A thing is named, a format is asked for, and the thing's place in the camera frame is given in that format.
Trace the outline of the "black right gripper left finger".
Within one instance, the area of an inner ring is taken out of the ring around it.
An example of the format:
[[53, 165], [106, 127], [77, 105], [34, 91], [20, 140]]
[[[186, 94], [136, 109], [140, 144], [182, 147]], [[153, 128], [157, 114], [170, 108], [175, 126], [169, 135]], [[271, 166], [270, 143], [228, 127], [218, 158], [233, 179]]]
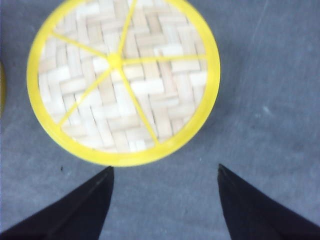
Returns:
[[0, 234], [2, 240], [97, 240], [111, 204], [114, 169], [107, 167], [65, 197]]

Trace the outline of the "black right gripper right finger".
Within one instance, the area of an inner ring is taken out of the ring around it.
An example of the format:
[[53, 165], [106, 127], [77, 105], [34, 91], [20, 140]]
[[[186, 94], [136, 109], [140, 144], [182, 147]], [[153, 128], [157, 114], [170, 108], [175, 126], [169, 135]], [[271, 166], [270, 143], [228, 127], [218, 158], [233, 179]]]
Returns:
[[218, 166], [223, 216], [233, 240], [318, 240], [320, 227]]

